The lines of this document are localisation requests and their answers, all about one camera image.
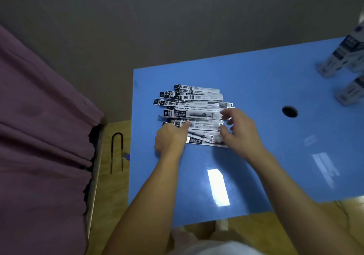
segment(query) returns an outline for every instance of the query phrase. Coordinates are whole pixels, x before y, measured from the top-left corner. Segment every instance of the blue table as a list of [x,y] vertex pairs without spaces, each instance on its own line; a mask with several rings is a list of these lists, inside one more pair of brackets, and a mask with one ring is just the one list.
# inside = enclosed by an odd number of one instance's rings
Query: blue table
[[[341,41],[135,69],[129,202],[158,161],[154,138],[162,125],[157,116],[163,108],[153,100],[178,83],[220,89],[225,101],[255,120],[265,146],[315,201],[363,195],[364,105],[343,107],[333,96],[358,74],[343,69],[332,78],[322,78],[316,71]],[[295,107],[298,116],[285,116],[283,106]],[[210,184],[207,170],[212,169],[222,174],[230,205],[219,206],[221,202],[214,200],[212,188],[224,185],[212,185],[213,180]],[[233,151],[186,144],[174,226],[270,210],[257,175]]]

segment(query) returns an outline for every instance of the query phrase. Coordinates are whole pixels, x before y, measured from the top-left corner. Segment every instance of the table hole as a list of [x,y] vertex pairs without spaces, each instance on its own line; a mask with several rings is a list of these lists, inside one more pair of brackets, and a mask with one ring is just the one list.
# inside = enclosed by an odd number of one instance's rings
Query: table hole
[[298,111],[293,106],[284,106],[282,108],[282,112],[284,115],[290,118],[296,118],[298,115]]

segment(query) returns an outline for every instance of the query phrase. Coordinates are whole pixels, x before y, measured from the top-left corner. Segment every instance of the gray wall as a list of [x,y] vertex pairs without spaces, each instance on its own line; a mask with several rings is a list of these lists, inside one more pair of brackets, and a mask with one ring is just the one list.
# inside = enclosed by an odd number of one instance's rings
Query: gray wall
[[0,23],[116,122],[131,118],[134,68],[344,36],[363,4],[0,0]]

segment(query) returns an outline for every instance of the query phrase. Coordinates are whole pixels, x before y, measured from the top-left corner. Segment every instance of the u-shaped metal rod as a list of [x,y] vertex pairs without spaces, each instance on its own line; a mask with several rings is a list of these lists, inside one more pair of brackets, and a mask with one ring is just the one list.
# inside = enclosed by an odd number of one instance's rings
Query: u-shaped metal rod
[[113,134],[111,138],[111,161],[110,161],[110,174],[112,174],[112,156],[114,153],[114,137],[115,135],[120,134],[121,136],[121,171],[124,171],[124,137],[120,132],[116,132]]

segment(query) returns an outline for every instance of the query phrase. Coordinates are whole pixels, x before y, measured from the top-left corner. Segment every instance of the purple fabric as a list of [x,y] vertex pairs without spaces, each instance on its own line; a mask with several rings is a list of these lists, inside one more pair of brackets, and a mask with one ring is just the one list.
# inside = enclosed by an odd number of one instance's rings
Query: purple fabric
[[103,114],[0,26],[0,253],[84,254],[83,201]]

